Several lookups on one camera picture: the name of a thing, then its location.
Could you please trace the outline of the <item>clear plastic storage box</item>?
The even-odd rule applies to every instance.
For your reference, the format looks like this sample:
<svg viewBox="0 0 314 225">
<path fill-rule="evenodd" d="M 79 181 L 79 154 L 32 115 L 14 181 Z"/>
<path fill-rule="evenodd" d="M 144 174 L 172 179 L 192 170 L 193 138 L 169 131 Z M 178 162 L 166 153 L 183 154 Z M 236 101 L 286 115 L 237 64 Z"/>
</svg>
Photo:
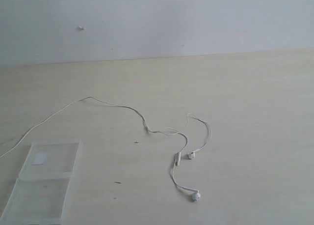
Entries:
<svg viewBox="0 0 314 225">
<path fill-rule="evenodd" d="M 70 203 L 81 140 L 34 142 L 19 172 L 2 225 L 61 225 Z"/>
</svg>

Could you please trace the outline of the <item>white wired earphones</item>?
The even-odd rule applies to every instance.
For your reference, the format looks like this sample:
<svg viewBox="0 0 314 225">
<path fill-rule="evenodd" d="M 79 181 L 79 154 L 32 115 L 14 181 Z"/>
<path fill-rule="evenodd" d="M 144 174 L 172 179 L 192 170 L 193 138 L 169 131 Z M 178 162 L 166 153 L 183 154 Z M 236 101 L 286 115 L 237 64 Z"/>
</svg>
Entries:
<svg viewBox="0 0 314 225">
<path fill-rule="evenodd" d="M 76 101 L 73 101 L 67 105 L 65 105 L 64 107 L 62 107 L 61 109 L 59 109 L 58 111 L 56 112 L 53 112 L 51 115 L 49 115 L 48 117 L 46 117 L 44 120 L 42 120 L 41 122 L 35 124 L 34 126 L 30 127 L 23 135 L 21 135 L 21 137 L 19 138 L 19 140 L 15 143 L 15 145 L 13 145 L 13 147 L 11 147 L 9 150 L 7 150 L 6 152 L 2 153 L 1 154 L 1 157 L 4 157 L 6 156 L 7 154 L 9 154 L 11 151 L 13 151 L 16 147 L 18 147 L 21 142 L 36 128 L 40 127 L 41 125 L 43 125 L 44 123 L 46 123 L 47 121 L 49 121 L 51 118 L 53 118 L 54 116 L 58 115 L 59 113 L 61 113 L 62 111 L 66 110 L 68 107 L 78 103 L 78 102 L 83 102 L 83 101 L 86 101 L 86 100 L 93 100 L 93 101 L 96 101 L 98 103 L 102 103 L 102 104 L 105 104 L 105 105 L 108 105 L 108 106 L 111 106 L 111 107 L 115 107 L 115 108 L 124 108 L 124 109 L 129 109 L 129 110 L 132 110 L 133 112 L 135 112 L 141 119 L 142 119 L 142 124 L 143 124 L 143 128 L 144 128 L 144 131 L 147 133 L 147 134 L 162 134 L 162 135 L 165 135 L 165 136 L 174 136 L 174 135 L 180 135 L 182 136 L 184 139 L 185 139 L 185 145 L 183 146 L 183 148 L 181 150 L 179 150 L 177 153 L 175 153 L 174 155 L 174 158 L 173 158 L 173 165 L 171 167 L 171 179 L 175 185 L 175 187 L 177 189 L 180 189 L 180 190 L 184 190 L 184 191 L 189 191 L 191 192 L 191 199 L 192 201 L 198 201 L 200 198 L 201 198 L 201 193 L 199 190 L 197 189 L 194 189 L 194 188 L 189 188 L 189 187 L 185 187 L 185 186 L 182 186 L 180 185 L 176 179 L 175 179 L 175 169 L 177 167 L 179 167 L 180 163 L 181 163 L 181 160 L 182 160 L 182 152 L 187 148 L 188 146 L 188 143 L 189 143 L 189 140 L 188 140 L 188 137 L 183 134 L 182 132 L 178 131 L 177 129 L 175 128 L 170 128 L 170 127 L 166 127 L 166 130 L 170 130 L 171 132 L 168 133 L 168 132 L 164 132 L 164 131 L 153 131 L 149 128 L 148 124 L 147 124 L 147 121 L 144 117 L 143 114 L 141 114 L 138 110 L 132 108 L 132 107 L 129 107 L 129 106 L 124 106 L 124 105 L 117 105 L 117 104 L 113 104 L 113 103 L 110 103 L 110 102 L 106 102 L 106 101 L 103 101 L 103 100 L 100 100 L 96 97 L 93 97 L 93 96 L 87 96 L 87 97 L 84 97 L 82 99 L 79 99 L 79 100 L 76 100 Z M 199 122 L 201 122 L 202 124 L 204 124 L 205 128 L 206 128 L 206 131 L 207 131 L 207 136 L 204 140 L 204 143 L 201 147 L 193 150 L 193 151 L 190 151 L 186 157 L 189 159 L 189 160 L 193 160 L 196 156 L 196 153 L 201 151 L 202 149 L 204 149 L 207 144 L 209 143 L 209 141 L 211 140 L 212 138 L 212 129 L 210 127 L 210 125 L 201 120 L 199 117 L 197 117 L 196 115 L 194 115 L 193 113 L 188 113 L 186 115 L 186 125 L 185 127 L 187 127 L 189 125 L 189 119 L 190 118 L 193 118 Z"/>
</svg>

